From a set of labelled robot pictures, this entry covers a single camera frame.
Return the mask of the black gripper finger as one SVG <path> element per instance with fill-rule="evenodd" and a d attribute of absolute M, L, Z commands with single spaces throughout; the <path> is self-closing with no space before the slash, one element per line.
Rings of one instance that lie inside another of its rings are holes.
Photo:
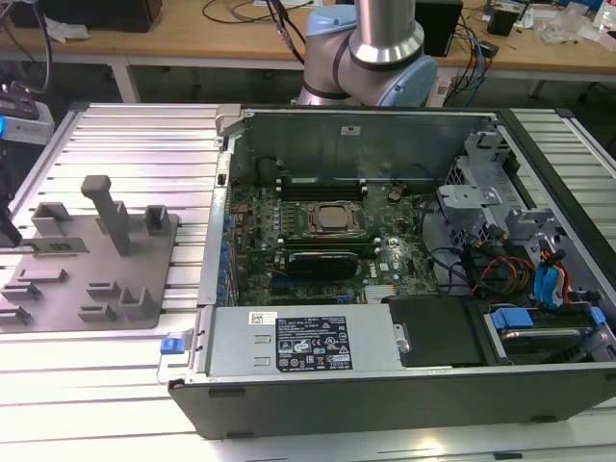
<path fill-rule="evenodd" d="M 20 245 L 22 235 L 11 221 L 11 214 L 7 207 L 0 211 L 0 246 L 17 247 Z"/>

